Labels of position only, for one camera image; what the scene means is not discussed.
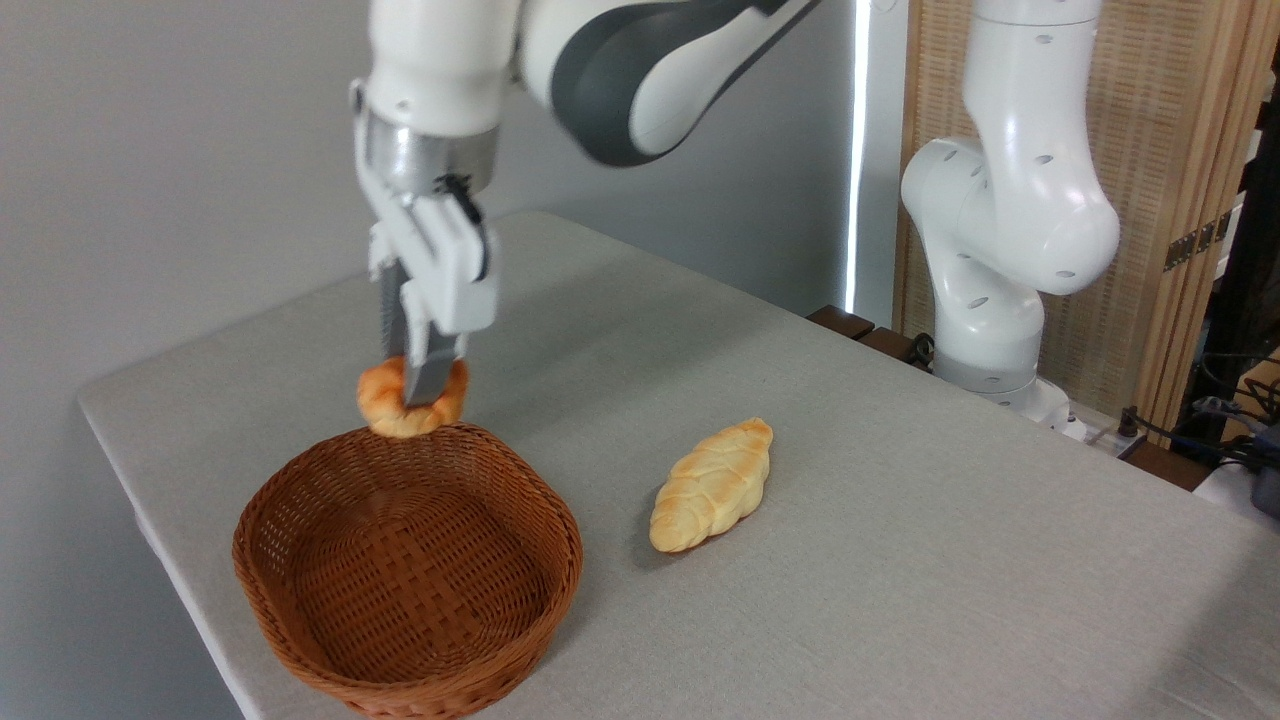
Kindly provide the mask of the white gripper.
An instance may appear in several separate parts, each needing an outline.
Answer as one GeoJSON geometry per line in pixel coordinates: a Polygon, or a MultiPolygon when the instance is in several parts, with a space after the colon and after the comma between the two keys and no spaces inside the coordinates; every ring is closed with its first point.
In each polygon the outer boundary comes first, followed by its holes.
{"type": "Polygon", "coordinates": [[[440,176],[426,193],[394,190],[364,160],[356,176],[376,217],[367,263],[379,288],[383,354],[404,357],[404,405],[430,405],[460,359],[460,334],[495,319],[497,237],[462,176],[440,176]]]}

